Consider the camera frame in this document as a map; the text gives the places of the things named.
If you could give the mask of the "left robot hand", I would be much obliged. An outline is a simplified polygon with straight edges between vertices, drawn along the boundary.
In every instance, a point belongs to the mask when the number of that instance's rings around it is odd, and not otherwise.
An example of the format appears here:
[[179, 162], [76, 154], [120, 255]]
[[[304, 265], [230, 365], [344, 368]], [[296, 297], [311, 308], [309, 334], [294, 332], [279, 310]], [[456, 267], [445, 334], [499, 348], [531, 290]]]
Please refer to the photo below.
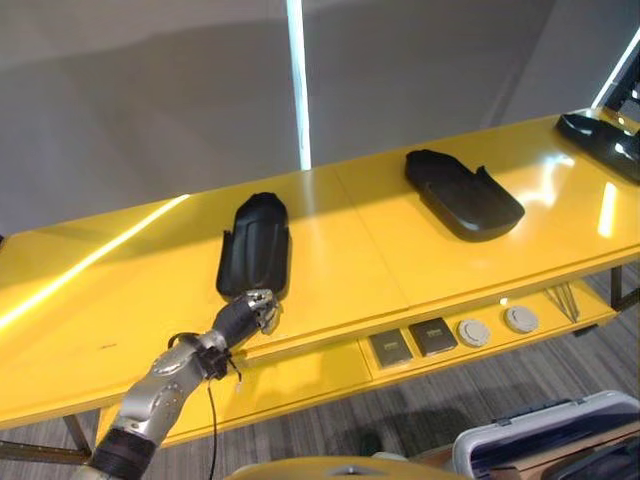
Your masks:
[[270, 335], [279, 315], [280, 305], [271, 290], [248, 290], [219, 311], [212, 331], [225, 349], [233, 349], [258, 331]]

